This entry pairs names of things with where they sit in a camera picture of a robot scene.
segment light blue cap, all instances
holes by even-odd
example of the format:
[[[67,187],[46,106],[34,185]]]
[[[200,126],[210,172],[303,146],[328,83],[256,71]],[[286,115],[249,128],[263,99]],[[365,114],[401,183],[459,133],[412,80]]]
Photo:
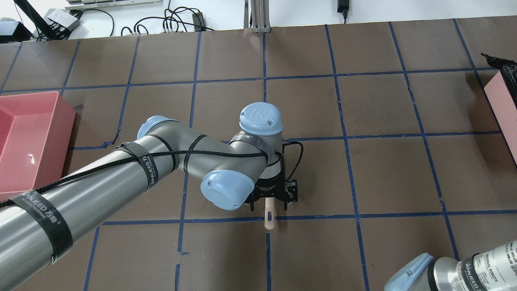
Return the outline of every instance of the light blue cap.
[[[232,170],[215,170],[203,177],[201,192],[215,206],[224,210],[236,210],[255,189],[255,183],[247,175]]]
[[[167,118],[167,117],[163,117],[161,115],[155,115],[155,116],[151,116],[150,118],[148,118],[144,124],[142,124],[140,126],[140,129],[138,130],[138,134],[136,135],[136,139],[139,139],[139,138],[142,138],[144,137],[148,132],[149,130],[157,125],[158,123],[160,122],[164,122],[164,121],[176,121],[178,122],[177,120],[175,119],[170,119],[170,118]]]
[[[432,259],[433,257],[428,253],[414,258],[388,280],[384,285],[384,291],[408,291]]]
[[[269,103],[255,102],[240,112],[240,128],[255,135],[275,135],[282,132],[282,118],[278,108]]]

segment robotic arm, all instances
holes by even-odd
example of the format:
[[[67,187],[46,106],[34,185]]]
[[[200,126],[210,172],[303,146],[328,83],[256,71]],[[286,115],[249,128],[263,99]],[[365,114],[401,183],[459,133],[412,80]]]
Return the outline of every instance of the robotic arm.
[[[201,179],[203,195],[226,210],[239,208],[261,183],[272,182],[263,189],[270,192],[262,195],[267,199],[274,199],[278,181],[287,193],[279,110],[267,103],[250,104],[239,125],[242,131],[225,144],[155,116],[142,125],[136,141],[54,184],[8,200],[14,206],[0,211],[0,289],[13,289],[54,263],[74,242],[178,168]],[[286,204],[297,199],[288,197]],[[266,204],[266,215],[274,217],[273,203]],[[271,227],[271,220],[265,221]]]

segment pink plastic container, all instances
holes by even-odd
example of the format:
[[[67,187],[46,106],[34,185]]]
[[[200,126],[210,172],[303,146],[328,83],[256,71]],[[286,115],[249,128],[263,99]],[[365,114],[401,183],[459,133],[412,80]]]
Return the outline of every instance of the pink plastic container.
[[[61,177],[74,118],[58,92],[0,97],[0,201]]]
[[[485,92],[501,126],[513,159],[517,162],[517,108],[515,108],[501,72],[498,72],[485,86]]]

